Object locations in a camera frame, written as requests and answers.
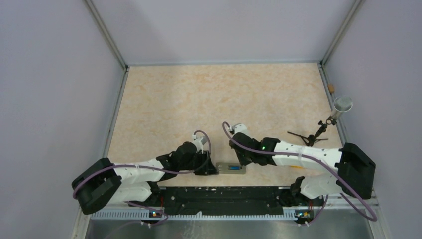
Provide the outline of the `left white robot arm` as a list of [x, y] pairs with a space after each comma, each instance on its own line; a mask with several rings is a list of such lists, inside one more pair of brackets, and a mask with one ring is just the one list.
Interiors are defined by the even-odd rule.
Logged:
[[201, 143], [184, 142], [176, 150], [144, 162], [117, 164], [101, 158], [74, 179], [72, 196], [85, 215], [123, 202], [153, 206], [160, 198], [158, 182], [177, 175], [217, 173], [210, 152]]

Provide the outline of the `grey white remote control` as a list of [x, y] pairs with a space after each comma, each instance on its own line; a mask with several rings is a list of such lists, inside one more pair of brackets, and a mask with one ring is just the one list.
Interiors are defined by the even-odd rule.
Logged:
[[246, 174], [246, 167], [239, 163], [219, 162], [216, 164], [216, 168], [219, 174]]

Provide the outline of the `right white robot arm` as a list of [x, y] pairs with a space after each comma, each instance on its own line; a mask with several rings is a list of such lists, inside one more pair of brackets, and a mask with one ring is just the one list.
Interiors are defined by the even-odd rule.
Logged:
[[342, 148], [313, 148], [266, 137], [257, 141], [238, 132], [229, 141], [241, 165], [295, 166], [321, 172], [304, 176], [292, 185], [292, 199], [305, 205], [325, 194], [345, 193], [367, 200], [372, 196], [376, 164], [356, 144]]

